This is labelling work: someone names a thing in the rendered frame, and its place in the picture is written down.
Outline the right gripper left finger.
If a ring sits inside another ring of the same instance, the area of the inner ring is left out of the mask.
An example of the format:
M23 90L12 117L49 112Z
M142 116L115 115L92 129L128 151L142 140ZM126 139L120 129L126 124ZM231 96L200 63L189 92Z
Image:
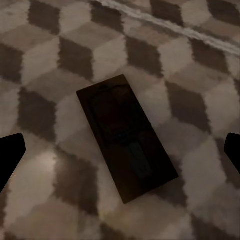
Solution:
M0 138L0 193L26 152L21 133Z

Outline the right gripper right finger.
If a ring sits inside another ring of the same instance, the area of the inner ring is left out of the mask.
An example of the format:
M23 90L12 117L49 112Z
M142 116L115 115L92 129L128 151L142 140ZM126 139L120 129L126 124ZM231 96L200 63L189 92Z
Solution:
M224 151L240 173L240 135L228 133L225 140Z

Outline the mousetrap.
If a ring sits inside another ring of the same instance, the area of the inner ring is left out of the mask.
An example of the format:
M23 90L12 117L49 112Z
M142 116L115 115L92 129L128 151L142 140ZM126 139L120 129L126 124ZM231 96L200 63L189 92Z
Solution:
M76 93L124 205L179 177L124 74Z

